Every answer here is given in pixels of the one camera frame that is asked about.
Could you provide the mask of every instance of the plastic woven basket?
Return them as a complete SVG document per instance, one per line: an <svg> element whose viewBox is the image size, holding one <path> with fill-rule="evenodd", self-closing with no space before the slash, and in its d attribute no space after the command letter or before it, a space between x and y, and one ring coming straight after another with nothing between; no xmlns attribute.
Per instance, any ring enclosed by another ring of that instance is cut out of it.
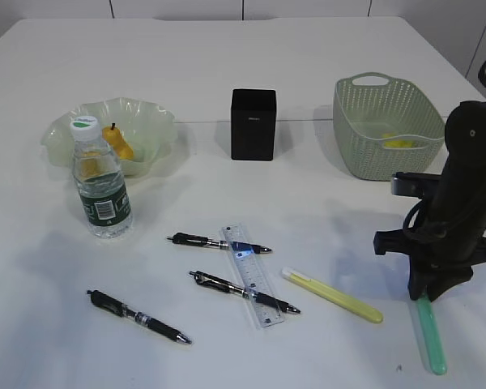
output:
<svg viewBox="0 0 486 389"><path fill-rule="evenodd" d="M371 76L387 82L356 83ZM382 73L337 82L333 124L347 168L365 180L389 181L396 172L424 172L445 138L445 123L424 93L410 81Z"/></svg>

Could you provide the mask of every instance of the wavy glass bowl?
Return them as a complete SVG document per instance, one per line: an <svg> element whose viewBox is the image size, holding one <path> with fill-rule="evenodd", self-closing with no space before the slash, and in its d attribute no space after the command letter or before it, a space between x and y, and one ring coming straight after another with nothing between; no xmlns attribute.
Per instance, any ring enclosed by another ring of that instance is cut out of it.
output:
<svg viewBox="0 0 486 389"><path fill-rule="evenodd" d="M43 135L41 144L47 147L50 164L70 167L74 151L70 123L83 115L95 116L101 128L115 123L121 130L134 151L134 160L121 160L122 172L126 176L146 174L160 146L177 137L173 114L158 104L125 97L82 104L54 121Z"/></svg>

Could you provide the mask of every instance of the bottle cap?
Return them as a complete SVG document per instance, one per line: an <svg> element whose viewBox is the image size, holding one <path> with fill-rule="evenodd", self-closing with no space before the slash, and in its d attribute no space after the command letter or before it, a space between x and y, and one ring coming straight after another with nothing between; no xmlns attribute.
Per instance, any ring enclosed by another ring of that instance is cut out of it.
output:
<svg viewBox="0 0 486 389"><path fill-rule="evenodd" d="M79 116L70 124L72 136L78 142L87 142L100 136L99 121L93 116Z"/></svg>

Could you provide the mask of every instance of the plastic bottle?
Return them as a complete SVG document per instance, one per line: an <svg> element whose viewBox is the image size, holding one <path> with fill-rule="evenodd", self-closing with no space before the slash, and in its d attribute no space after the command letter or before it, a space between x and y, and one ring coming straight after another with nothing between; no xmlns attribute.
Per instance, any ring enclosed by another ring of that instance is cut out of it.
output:
<svg viewBox="0 0 486 389"><path fill-rule="evenodd" d="M70 130L75 140L72 174L89 229L97 237L117 237L133 221L121 161L93 116L76 118Z"/></svg>

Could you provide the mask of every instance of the black speaker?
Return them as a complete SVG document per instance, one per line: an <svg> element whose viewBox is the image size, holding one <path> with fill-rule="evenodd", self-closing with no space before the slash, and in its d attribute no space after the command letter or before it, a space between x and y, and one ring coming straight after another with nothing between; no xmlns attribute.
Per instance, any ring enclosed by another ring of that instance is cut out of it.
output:
<svg viewBox="0 0 486 389"><path fill-rule="evenodd" d="M234 89L231 106L231 157L233 160L274 158L275 91Z"/></svg>

